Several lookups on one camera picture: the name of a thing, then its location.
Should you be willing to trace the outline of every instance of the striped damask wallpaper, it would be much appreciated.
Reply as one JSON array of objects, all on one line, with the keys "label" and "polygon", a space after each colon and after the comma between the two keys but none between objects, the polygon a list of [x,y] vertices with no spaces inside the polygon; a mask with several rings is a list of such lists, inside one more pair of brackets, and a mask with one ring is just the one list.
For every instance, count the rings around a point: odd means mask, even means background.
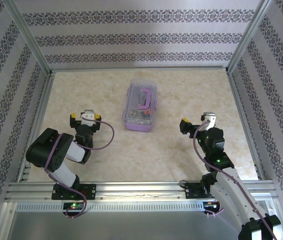
[{"label": "striped damask wallpaper", "polygon": [[16,180],[45,79],[0,1],[0,210],[8,183]]},{"label": "striped damask wallpaper", "polygon": [[259,0],[18,0],[55,69],[226,66]]},{"label": "striped damask wallpaper", "polygon": [[267,177],[283,207],[283,0],[275,0],[233,78]]}]

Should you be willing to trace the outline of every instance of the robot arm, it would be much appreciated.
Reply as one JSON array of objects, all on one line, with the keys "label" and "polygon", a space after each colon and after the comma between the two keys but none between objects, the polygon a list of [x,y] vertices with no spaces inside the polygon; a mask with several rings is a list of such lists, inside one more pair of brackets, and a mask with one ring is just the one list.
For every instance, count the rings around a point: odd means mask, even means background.
[{"label": "robot arm", "polygon": [[196,152],[195,140],[205,154],[205,158],[199,157],[210,173],[202,176],[202,190],[212,194],[231,213],[239,240],[281,239],[281,222],[276,215],[269,216],[255,201],[224,152],[224,132],[215,127],[216,115],[204,112],[201,121],[202,125],[192,125],[183,118],[179,128],[183,134],[190,133]]}]

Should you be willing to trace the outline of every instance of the box handle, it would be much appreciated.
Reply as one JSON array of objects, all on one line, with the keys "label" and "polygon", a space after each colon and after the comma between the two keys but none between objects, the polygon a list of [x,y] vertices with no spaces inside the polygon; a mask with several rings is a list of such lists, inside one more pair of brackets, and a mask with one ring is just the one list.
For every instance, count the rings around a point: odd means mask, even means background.
[{"label": "box handle", "polygon": [[145,109],[149,109],[150,106],[151,106],[151,95],[152,95],[152,92],[150,89],[146,88],[146,87],[143,87],[141,89],[141,91],[147,93],[147,98],[146,98],[146,104],[145,105],[140,105],[138,104],[138,110],[145,110]]}]

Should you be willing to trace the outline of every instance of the black bracket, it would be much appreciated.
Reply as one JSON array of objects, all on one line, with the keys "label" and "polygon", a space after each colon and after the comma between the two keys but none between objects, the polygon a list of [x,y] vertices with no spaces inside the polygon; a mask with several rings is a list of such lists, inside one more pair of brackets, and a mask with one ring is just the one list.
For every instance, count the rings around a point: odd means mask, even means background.
[{"label": "black bracket", "polygon": [[[96,184],[80,184],[80,192],[85,195],[87,200],[95,200]],[[55,184],[51,194],[52,200],[83,200],[83,197],[70,191],[59,184]]]},{"label": "black bracket", "polygon": [[212,195],[203,190],[200,182],[186,182],[184,184],[186,199],[207,199]]}]

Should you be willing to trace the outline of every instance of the wall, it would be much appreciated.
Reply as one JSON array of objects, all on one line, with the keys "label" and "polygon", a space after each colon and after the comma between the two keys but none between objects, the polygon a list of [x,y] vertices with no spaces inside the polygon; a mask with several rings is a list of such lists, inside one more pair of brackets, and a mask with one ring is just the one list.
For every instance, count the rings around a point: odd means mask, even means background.
[{"label": "wall", "polygon": [[0,1],[0,210],[16,180],[46,76]]},{"label": "wall", "polygon": [[283,207],[283,0],[275,0],[233,78],[264,172]]},{"label": "wall", "polygon": [[260,0],[18,0],[56,69],[224,66]]}]

